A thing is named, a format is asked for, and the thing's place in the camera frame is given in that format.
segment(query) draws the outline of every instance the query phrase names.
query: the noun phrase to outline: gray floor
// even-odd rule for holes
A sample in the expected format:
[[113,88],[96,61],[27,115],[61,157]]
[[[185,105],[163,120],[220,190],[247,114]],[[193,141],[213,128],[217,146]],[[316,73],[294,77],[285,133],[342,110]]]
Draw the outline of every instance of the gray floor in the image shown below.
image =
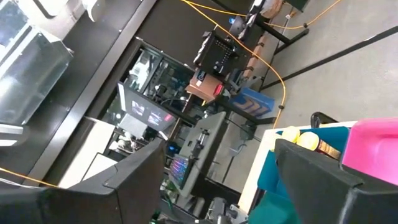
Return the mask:
[[[311,21],[334,0],[311,0],[302,14],[293,17],[287,26],[299,26]],[[283,25],[291,10],[284,6],[273,23]],[[288,75],[307,65],[339,52],[364,39],[370,38],[397,24],[396,0],[342,0],[330,12],[310,26],[310,33],[275,56],[272,66],[282,75]],[[293,37],[300,30],[286,30]],[[271,61],[278,41],[270,37],[262,57]],[[286,81],[287,101],[278,127],[308,125],[313,112],[322,111],[339,121],[398,116],[398,34],[369,45],[352,54],[313,69]],[[256,73],[265,75],[265,65],[258,65]],[[276,80],[269,72],[266,83]],[[282,86],[275,85],[264,94],[282,99]],[[244,123],[244,119],[233,116]],[[260,126],[256,136],[261,137],[270,126]],[[216,157],[214,179],[222,182],[231,156],[229,147],[236,144],[239,129],[230,124]],[[234,158],[224,184],[242,191],[259,143],[252,140]]]

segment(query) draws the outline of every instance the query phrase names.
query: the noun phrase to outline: black monitor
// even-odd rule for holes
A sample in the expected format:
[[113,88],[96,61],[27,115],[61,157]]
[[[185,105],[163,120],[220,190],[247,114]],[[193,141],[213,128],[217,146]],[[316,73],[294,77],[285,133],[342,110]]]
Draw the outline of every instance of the black monitor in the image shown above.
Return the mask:
[[130,90],[123,83],[118,83],[118,92],[122,110],[156,131],[164,131],[175,121],[175,117],[169,112],[141,93]]

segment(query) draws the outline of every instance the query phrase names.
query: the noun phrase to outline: keyboard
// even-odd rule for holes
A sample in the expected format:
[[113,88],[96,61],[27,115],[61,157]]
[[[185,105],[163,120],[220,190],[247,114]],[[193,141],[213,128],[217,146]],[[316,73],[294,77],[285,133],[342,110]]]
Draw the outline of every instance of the keyboard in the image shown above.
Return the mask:
[[177,181],[178,187],[183,189],[189,176],[193,161],[187,157],[174,155],[173,162],[170,165],[170,174]]

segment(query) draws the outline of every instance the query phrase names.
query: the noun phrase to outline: computer monitor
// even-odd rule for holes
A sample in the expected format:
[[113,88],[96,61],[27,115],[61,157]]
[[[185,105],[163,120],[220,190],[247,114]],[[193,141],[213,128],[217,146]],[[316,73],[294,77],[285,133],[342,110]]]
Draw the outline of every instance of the computer monitor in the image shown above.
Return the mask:
[[123,83],[118,83],[118,92],[121,109],[156,131],[164,131],[175,121],[175,117],[169,112],[141,93],[130,90]]

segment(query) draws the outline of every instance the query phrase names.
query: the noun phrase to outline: yellow cable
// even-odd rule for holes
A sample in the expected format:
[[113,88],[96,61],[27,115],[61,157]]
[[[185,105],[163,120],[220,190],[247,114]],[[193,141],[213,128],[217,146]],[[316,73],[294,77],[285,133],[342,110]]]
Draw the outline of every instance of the yellow cable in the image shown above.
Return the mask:
[[[186,3],[193,4],[193,5],[195,5],[195,6],[202,7],[202,8],[204,8],[204,9],[209,9],[209,10],[212,10],[212,11],[216,11],[216,12],[221,12],[221,13],[224,13],[224,14],[246,17],[246,15],[244,15],[244,14],[239,14],[239,13],[233,13],[233,12],[223,11],[223,10],[215,9],[215,8],[212,8],[212,7],[204,6],[204,5],[201,5],[201,4],[197,4],[197,3],[194,3],[194,2],[191,2],[191,1],[186,1],[186,0],[182,0],[182,1],[185,1]],[[332,4],[331,6],[329,6],[327,9],[325,9],[325,10],[324,10],[321,14],[319,14],[316,18],[314,18],[313,20],[311,20],[310,22],[308,22],[307,25],[309,26],[309,25],[313,24],[316,20],[318,20],[321,16],[323,16],[326,12],[328,12],[331,8],[333,8],[333,7],[334,7],[337,3],[339,3],[340,1],[341,1],[341,0],[336,0],[335,3],[333,3],[333,4]],[[270,24],[270,23],[268,23],[268,22],[265,22],[265,24],[267,24],[267,25],[269,25],[269,26],[274,26],[274,27],[278,27],[278,28],[283,28],[283,29],[300,29],[300,28],[303,28],[303,27],[304,27],[304,26],[284,27],[284,26],[280,26],[280,25],[277,25],[277,24]]]
[[17,177],[22,177],[22,178],[25,178],[25,179],[27,179],[27,180],[31,180],[31,181],[34,181],[34,182],[37,182],[37,183],[40,183],[40,184],[44,184],[44,185],[47,185],[47,186],[49,186],[49,187],[56,187],[56,188],[58,188],[58,186],[56,186],[56,185],[52,185],[52,184],[49,184],[49,183],[46,183],[46,182],[43,182],[43,181],[40,181],[40,180],[36,180],[36,179],[31,178],[31,177],[27,177],[27,176],[25,176],[25,175],[22,175],[22,174],[17,174],[17,173],[15,173],[15,172],[13,172],[13,171],[9,171],[9,170],[4,169],[4,168],[1,168],[1,167],[0,167],[0,171],[7,172],[7,173],[9,173],[9,174],[16,175]]
[[[278,79],[280,80],[282,86],[283,86],[283,90],[284,90],[284,94],[282,97],[282,102],[280,103],[281,106],[285,105],[285,99],[286,99],[286,86],[285,83],[282,79],[282,77],[279,75],[279,73],[272,67],[270,66],[264,59],[262,59],[260,56],[258,56],[257,54],[255,54],[252,50],[248,49],[244,44],[241,43],[240,40],[238,40],[236,37],[234,37],[231,33],[228,32],[228,30],[226,30],[225,28],[221,27],[216,21],[214,21],[213,19],[211,19],[210,17],[208,17],[205,13],[201,12],[201,10],[199,10],[198,8],[196,8],[193,4],[191,4],[190,2],[186,1],[186,0],[181,0],[185,3],[187,3],[189,6],[191,6],[192,8],[194,8],[194,10],[196,10],[197,12],[199,12],[201,15],[203,15],[206,19],[208,19],[209,21],[211,21],[212,23],[214,23],[214,25],[216,25],[217,27],[219,27],[222,31],[226,32],[229,36],[231,36],[231,38],[233,38],[240,46],[242,46],[245,50],[247,50],[248,52],[250,52],[253,56],[255,56],[256,58],[258,58],[260,61],[262,61],[264,64],[266,64],[278,77]],[[280,114],[282,113],[282,110],[279,109],[278,115],[276,116],[276,120],[274,123],[274,127],[273,129],[276,127]]]
[[199,6],[199,7],[202,7],[202,8],[204,8],[204,9],[209,9],[209,10],[212,10],[212,11],[215,11],[215,12],[221,12],[221,13],[224,13],[224,14],[246,17],[246,15],[244,15],[244,14],[233,13],[233,12],[228,12],[228,11],[223,11],[223,10],[218,10],[218,9],[215,9],[215,8],[212,8],[212,7],[208,7],[208,6],[204,6],[204,5],[201,5],[201,4],[198,4],[198,3],[195,3],[195,2],[191,2],[191,1],[185,1],[185,2],[186,2],[186,3],[189,2],[190,4],[193,4],[194,6]]

